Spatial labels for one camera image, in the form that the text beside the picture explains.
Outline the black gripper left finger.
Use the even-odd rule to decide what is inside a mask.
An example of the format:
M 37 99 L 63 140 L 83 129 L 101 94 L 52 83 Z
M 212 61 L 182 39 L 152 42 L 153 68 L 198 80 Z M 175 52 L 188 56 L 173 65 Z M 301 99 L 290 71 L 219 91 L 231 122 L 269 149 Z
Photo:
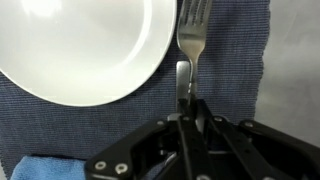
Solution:
M 154 180 L 188 177 L 186 132 L 197 131 L 195 101 L 178 100 L 178 112 L 167 120 L 150 121 L 86 161 L 86 180 L 142 180 L 155 166 L 167 164 Z

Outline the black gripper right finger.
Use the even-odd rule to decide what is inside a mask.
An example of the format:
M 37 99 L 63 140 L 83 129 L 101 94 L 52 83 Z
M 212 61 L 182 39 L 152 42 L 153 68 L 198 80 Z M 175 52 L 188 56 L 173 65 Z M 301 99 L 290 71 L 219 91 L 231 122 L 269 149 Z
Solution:
M 320 148 L 253 120 L 234 125 L 197 101 L 218 170 L 236 180 L 320 180 Z

